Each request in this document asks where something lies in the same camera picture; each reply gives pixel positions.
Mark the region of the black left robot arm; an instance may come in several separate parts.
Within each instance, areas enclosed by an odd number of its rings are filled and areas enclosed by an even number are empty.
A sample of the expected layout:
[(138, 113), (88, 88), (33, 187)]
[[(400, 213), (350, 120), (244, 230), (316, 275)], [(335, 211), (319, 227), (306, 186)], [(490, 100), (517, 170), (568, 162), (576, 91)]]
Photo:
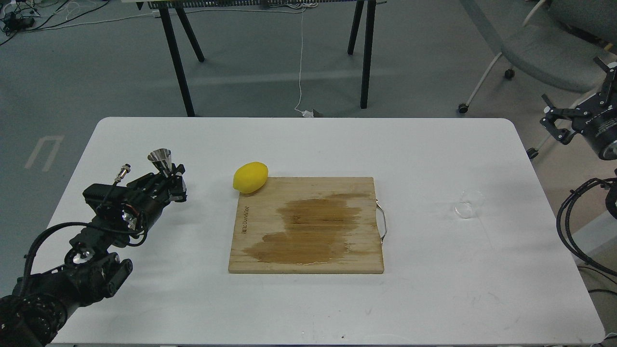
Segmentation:
[[(130, 259), (120, 259), (111, 246), (137, 247), (171, 202), (185, 202), (185, 167), (165, 160), (154, 162), (157, 173), (148, 173), (126, 186), (119, 182), (129, 165), (112, 185), (92, 184), (83, 192), (95, 216), (88, 223), (65, 222), (42, 231), (25, 255), (24, 274), (13, 293), (1, 299), (1, 345), (43, 347), (75, 310), (112, 298), (133, 270)], [(64, 262), (33, 274), (35, 257), (42, 244), (56, 231), (81, 227), (70, 240)]]

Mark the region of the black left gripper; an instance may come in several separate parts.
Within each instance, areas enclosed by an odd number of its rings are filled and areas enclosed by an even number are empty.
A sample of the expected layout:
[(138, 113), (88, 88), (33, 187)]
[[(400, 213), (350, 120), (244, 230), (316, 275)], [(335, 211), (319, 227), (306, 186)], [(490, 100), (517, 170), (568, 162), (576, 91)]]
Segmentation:
[(92, 184), (83, 192), (95, 212), (94, 224), (114, 231), (148, 231), (171, 202), (186, 202), (183, 164), (171, 164), (170, 177), (148, 173), (125, 187)]

